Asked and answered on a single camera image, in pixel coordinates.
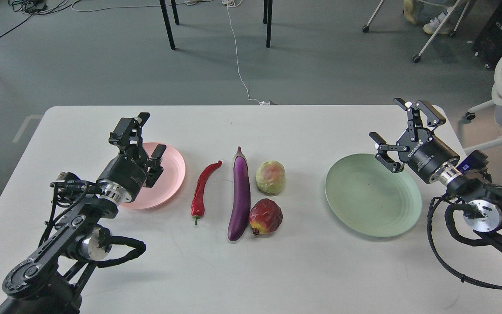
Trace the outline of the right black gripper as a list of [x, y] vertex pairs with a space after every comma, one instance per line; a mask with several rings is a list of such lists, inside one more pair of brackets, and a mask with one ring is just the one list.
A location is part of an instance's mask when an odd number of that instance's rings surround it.
[[398, 139], [399, 145], [388, 145], [378, 133], [369, 133], [378, 151], [375, 159], [390, 172], [401, 172], [404, 165], [388, 155], [389, 151], [396, 151], [400, 161], [406, 163], [426, 184], [432, 183], [432, 175], [442, 164], [451, 162], [457, 165], [460, 159], [455, 151], [433, 134], [434, 129], [447, 120], [430, 102], [406, 102], [403, 98], [394, 98], [393, 101], [406, 111], [407, 129]]

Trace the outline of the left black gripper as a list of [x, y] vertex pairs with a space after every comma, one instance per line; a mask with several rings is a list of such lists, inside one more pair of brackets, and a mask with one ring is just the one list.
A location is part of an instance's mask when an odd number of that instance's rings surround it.
[[153, 147], [147, 144], [148, 159], [135, 162], [128, 158], [142, 158], [146, 153], [142, 147], [142, 127], [150, 113], [140, 113], [134, 118], [121, 118], [109, 134], [109, 144], [116, 146], [119, 153], [111, 160], [97, 179], [100, 196], [114, 202], [135, 201], [142, 188], [152, 188], [162, 175], [162, 157], [167, 149], [165, 144]]

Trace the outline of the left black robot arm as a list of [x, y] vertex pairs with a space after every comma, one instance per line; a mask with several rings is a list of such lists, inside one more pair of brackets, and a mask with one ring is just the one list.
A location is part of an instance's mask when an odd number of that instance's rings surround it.
[[52, 208], [38, 248], [4, 278], [7, 294], [0, 314], [78, 314], [81, 291], [96, 268], [117, 266], [141, 256], [146, 245], [113, 235], [99, 224], [112, 219], [122, 203], [151, 188], [163, 173], [166, 145], [151, 154], [143, 148], [142, 127], [149, 113], [119, 120], [109, 135], [118, 148], [95, 182], [61, 173], [51, 183]]

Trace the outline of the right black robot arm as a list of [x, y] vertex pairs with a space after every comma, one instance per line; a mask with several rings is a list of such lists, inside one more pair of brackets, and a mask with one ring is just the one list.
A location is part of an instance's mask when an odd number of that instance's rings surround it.
[[375, 141], [375, 159], [392, 173], [408, 166], [424, 183], [441, 182], [446, 190], [430, 201], [427, 214], [427, 237], [440, 264], [462, 282], [492, 290], [495, 285], [476, 280], [449, 266], [436, 250], [432, 236], [434, 212], [443, 201], [448, 232], [456, 241], [472, 247], [492, 246], [502, 253], [502, 186], [492, 183], [487, 171], [487, 156], [472, 151], [460, 161], [459, 155], [435, 135], [435, 129], [446, 123], [444, 115], [428, 102], [407, 102], [395, 98], [407, 113], [407, 127], [393, 145], [378, 133], [369, 133]]

